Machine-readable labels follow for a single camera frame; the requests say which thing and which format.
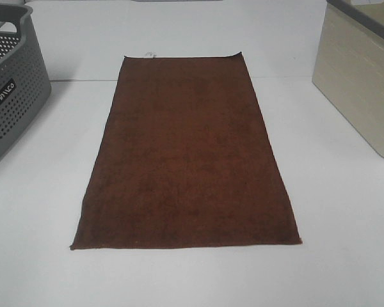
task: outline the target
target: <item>perforated basket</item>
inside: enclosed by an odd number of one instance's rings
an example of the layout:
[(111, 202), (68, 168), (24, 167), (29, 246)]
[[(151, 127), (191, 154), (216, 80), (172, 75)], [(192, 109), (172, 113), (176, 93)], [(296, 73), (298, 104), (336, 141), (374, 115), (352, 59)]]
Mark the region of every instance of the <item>perforated basket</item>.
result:
[(33, 120), (51, 85), (28, 6), (0, 4), (0, 21), (17, 32), (0, 32), (0, 157)]

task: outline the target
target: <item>black label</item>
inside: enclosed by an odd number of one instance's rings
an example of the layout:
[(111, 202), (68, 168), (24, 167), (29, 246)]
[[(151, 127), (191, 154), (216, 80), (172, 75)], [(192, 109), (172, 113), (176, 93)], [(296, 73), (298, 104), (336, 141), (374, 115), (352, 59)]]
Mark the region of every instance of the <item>black label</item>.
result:
[(16, 89), (16, 85), (13, 79), (10, 79), (6, 85), (0, 90), (0, 104), (2, 104), (7, 97)]

